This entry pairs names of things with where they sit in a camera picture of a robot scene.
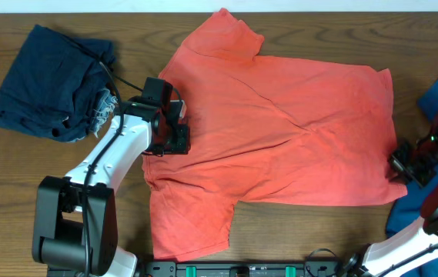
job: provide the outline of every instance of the wood grain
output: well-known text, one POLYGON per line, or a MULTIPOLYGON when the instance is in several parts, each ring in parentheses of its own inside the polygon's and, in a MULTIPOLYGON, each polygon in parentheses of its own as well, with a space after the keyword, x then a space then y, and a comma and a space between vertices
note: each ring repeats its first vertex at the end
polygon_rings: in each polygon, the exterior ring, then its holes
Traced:
MULTIPOLYGON (((208 14, 0 15, 0 84, 34 24, 116 43, 115 70, 137 85, 156 76, 208 14)), ((236 14, 266 40, 261 55, 389 68, 397 133, 416 139, 427 123, 416 100, 438 78, 438 13, 236 14)), ((123 98, 135 92, 120 85, 123 98)), ((32 261, 35 194, 46 175, 63 176, 97 143, 62 144, 0 129, 0 276, 42 276, 32 261)), ((141 160, 117 197, 119 244, 152 253, 149 195, 141 160)), ((391 205, 308 207, 239 203, 230 249, 207 260, 300 260, 324 247, 344 256, 384 239, 391 205)))

